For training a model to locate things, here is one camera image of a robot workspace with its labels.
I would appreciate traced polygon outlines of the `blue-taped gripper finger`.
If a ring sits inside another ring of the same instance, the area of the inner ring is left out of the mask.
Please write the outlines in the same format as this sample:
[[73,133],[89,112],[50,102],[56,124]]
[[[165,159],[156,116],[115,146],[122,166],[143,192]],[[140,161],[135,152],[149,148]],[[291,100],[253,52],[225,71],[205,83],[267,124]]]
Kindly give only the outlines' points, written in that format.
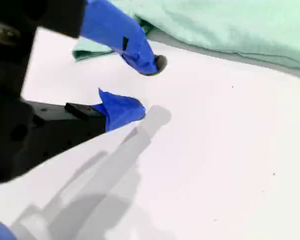
[[38,10],[40,26],[103,44],[142,75],[154,76],[167,64],[154,54],[142,27],[107,0],[40,0]]
[[33,117],[27,134],[27,169],[146,115],[136,98],[101,89],[98,94],[101,102],[95,105],[30,102]]

